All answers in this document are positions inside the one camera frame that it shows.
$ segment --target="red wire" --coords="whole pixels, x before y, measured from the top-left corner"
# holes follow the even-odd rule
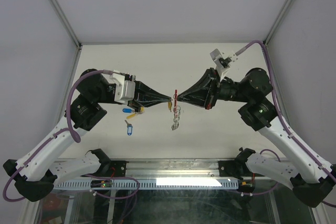
[[[116,169],[114,167],[111,167],[111,170],[113,170],[113,173],[111,175],[111,178],[114,176]]]

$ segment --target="key tag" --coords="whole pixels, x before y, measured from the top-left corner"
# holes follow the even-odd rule
[[[132,126],[132,124],[127,122],[127,120],[125,120],[125,123],[127,124],[127,135],[130,136],[130,135],[132,135],[132,132],[133,132],[133,126]]]
[[[132,125],[127,125],[127,135],[130,136],[132,135],[133,132],[133,126]]]

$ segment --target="white bracket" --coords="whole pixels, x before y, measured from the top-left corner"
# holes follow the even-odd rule
[[[115,102],[128,104],[128,101],[133,100],[135,93],[134,81],[125,81],[125,75],[117,70],[113,71],[110,79],[116,84]]]
[[[224,59],[224,57],[222,56],[222,54],[218,49],[215,49],[210,53],[212,60],[216,64],[216,71],[219,74],[220,81],[222,81],[224,77],[227,75],[231,67],[231,64],[238,60],[238,57],[233,51],[227,55],[228,56]]]

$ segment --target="electrical cable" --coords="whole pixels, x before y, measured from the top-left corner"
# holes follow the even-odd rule
[[[70,92],[69,92],[69,95],[68,95],[68,99],[67,99],[66,117],[67,117],[67,124],[68,124],[68,128],[69,128],[70,134],[71,134],[72,138],[75,140],[76,143],[80,143],[81,139],[80,139],[79,134],[72,127],[72,123],[71,123],[70,108],[71,108],[71,99],[72,99],[72,96],[73,96],[73,94],[74,94],[74,92],[76,90],[76,87],[79,85],[79,83],[82,80],[84,80],[84,79],[86,79],[86,78],[88,78],[90,76],[94,76],[96,74],[101,74],[101,73],[112,75],[113,71],[111,71],[111,70],[95,70],[95,71],[92,71],[92,72],[88,72],[88,73],[84,74],[83,76],[81,76],[73,84],[73,86],[70,89]]]
[[[25,197],[21,197],[21,198],[18,198],[18,199],[10,199],[7,197],[7,190],[8,190],[8,187],[10,185],[10,183],[14,180],[15,176],[17,174],[19,174],[19,172],[21,172],[21,170],[26,167],[30,161],[32,161],[32,159],[51,141],[53,140],[54,138],[56,138],[59,134],[63,133],[64,131],[67,131],[69,130],[68,128],[64,128],[64,129],[61,129],[59,130],[58,132],[56,132],[55,134],[53,134],[53,137],[50,137],[48,138],[47,140],[45,140],[35,151],[34,153],[23,163],[23,165],[21,167],[19,167],[19,169],[17,169],[12,175],[11,177],[9,178],[9,180],[7,181],[5,187],[4,187],[4,190],[2,192],[2,197],[4,198],[5,201],[7,202],[17,202],[17,201],[20,201],[20,200],[23,200],[25,199]]]
[[[129,210],[129,212],[128,212],[127,214],[125,214],[124,216],[122,216],[122,218],[120,218],[121,220],[118,222],[118,224],[122,224],[123,220],[124,220],[128,215],[131,214],[131,212],[133,211],[133,209],[134,209],[135,206],[136,206],[137,201],[138,201],[138,197],[137,197],[137,195],[135,194],[135,195],[134,195],[134,203],[133,203],[133,206],[132,206],[131,210]]]
[[[329,206],[329,207],[333,207],[333,208],[336,208],[336,205],[332,204],[332,203],[329,203],[329,202],[326,202],[326,201],[322,201],[323,204]]]
[[[280,159],[279,155],[275,151],[272,151],[270,149],[264,149],[260,152],[260,154],[262,154],[263,152],[272,152],[277,157],[278,161],[281,162],[281,159]],[[239,191],[233,191],[233,192],[243,194],[243,195],[247,195],[247,196],[259,196],[259,195],[264,195],[264,194],[267,194],[267,193],[273,191],[274,189],[276,189],[278,187],[278,185],[279,185],[279,183],[276,182],[276,184],[271,189],[263,191],[262,193],[250,194],[250,193],[242,193],[242,192],[239,192]]]
[[[130,195],[127,195],[127,196],[123,196],[123,197],[110,197],[110,196],[106,196],[104,194],[101,194],[93,189],[91,189],[90,191],[93,192],[93,194],[97,194],[103,198],[106,198],[106,199],[128,199],[128,198],[131,198],[132,196],[134,196],[140,189],[140,182],[138,180],[136,180],[135,178],[132,178],[132,177],[114,177],[111,179],[111,177],[97,177],[97,176],[93,176],[91,174],[86,174],[85,176],[87,177],[90,177],[90,178],[95,178],[95,179],[99,179],[99,180],[112,180],[112,179],[115,179],[115,180],[123,180],[123,179],[130,179],[132,181],[135,181],[136,184],[137,184],[137,187],[136,187],[136,190],[131,193]]]
[[[269,77],[270,77],[270,82],[272,84],[273,87],[275,87],[275,82],[274,82],[274,72],[273,72],[273,68],[270,62],[270,57],[269,57],[269,53],[267,48],[265,47],[264,43],[261,40],[253,40],[251,41],[249,44],[247,44],[245,47],[243,47],[242,49],[240,49],[239,51],[236,52],[236,56],[239,56],[240,54],[242,54],[244,51],[246,51],[246,49],[248,49],[249,47],[251,47],[254,44],[259,44],[262,51],[263,51],[263,55],[266,61],[266,65],[267,65],[267,69],[269,72]],[[290,129],[287,127],[283,117],[282,117],[282,112],[280,110],[279,107],[279,103],[278,103],[278,98],[275,92],[275,89],[272,90],[272,98],[273,98],[273,102],[274,102],[274,106],[275,109],[277,111],[280,123],[283,127],[283,129],[286,131],[286,133],[289,136],[292,136],[291,139],[294,140],[294,142],[299,145],[301,147],[301,149],[304,150],[304,152],[311,158],[314,160],[314,162],[319,166],[319,167],[323,167],[323,164],[293,135],[293,133],[290,131]],[[334,177],[325,167],[322,168],[322,170],[336,183],[336,177]],[[330,204],[328,202],[323,202],[324,204],[331,206],[333,204]]]

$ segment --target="white wall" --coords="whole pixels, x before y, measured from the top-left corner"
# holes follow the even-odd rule
[[[48,0],[0,0],[0,164],[30,151],[53,127],[75,47]],[[8,180],[0,169],[0,188]],[[18,197],[11,185],[8,195]],[[1,223],[22,203],[0,199]]]
[[[58,0],[83,44],[264,39],[285,0]]]
[[[292,127],[336,163],[336,0],[296,0],[269,49]],[[336,189],[327,198],[336,204]],[[332,223],[335,209],[328,208]]]
[[[245,44],[147,44],[84,46],[75,80],[89,68],[117,69],[137,76],[154,90],[173,96],[196,83],[205,70],[215,67],[209,53],[237,51]],[[233,64],[228,76],[240,81],[254,67],[266,68],[258,46],[251,47]],[[145,109],[130,123],[122,106],[103,104],[108,114],[62,157],[82,156],[87,150],[102,148],[112,158],[230,158],[240,147],[275,149],[267,139],[240,119],[242,103],[218,101],[212,110],[180,103],[180,128],[171,130],[173,114],[162,103]]]

